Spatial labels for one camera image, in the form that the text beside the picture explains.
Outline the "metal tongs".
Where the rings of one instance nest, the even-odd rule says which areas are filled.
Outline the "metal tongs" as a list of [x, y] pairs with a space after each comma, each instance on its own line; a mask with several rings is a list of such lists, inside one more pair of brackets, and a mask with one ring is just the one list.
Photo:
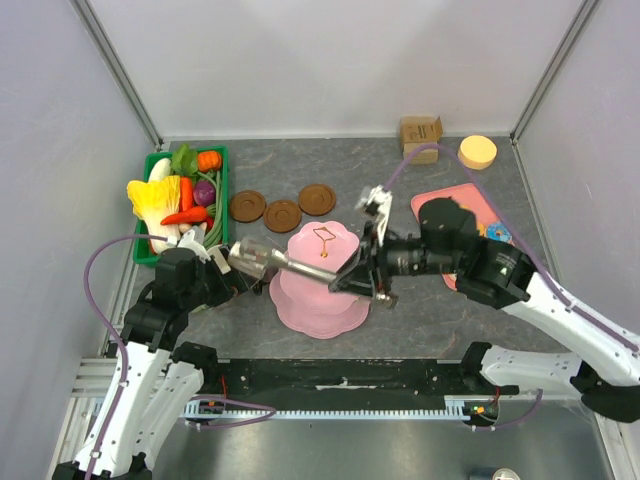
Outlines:
[[264, 279], [267, 273], [274, 269], [289, 271], [325, 285], [331, 284], [337, 278], [334, 272], [291, 259], [286, 253], [251, 237], [245, 237], [233, 244], [227, 263], [230, 267], [259, 280]]

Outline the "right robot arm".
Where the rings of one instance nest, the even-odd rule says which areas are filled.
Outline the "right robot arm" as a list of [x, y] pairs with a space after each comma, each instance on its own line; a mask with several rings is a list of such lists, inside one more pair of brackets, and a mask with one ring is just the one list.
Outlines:
[[390, 198], [390, 193], [377, 189], [361, 201], [373, 219], [365, 226], [358, 250], [331, 281], [330, 291], [394, 302], [395, 277], [452, 274], [457, 293], [525, 321], [567, 350], [541, 354], [474, 342], [457, 371], [465, 391], [575, 395], [610, 420], [638, 420], [638, 335], [571, 295], [521, 249], [481, 235], [474, 213], [451, 197], [434, 198], [419, 207], [418, 237], [387, 232]]

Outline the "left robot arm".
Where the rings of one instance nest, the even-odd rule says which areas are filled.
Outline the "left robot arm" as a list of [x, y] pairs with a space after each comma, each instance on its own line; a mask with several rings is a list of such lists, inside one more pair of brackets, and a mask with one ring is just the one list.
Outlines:
[[217, 307], [251, 287], [232, 268], [229, 245], [205, 249], [193, 239], [165, 251], [114, 335], [116, 368], [98, 417], [56, 479], [149, 479], [185, 406], [222, 383], [217, 352], [185, 342], [190, 313]]

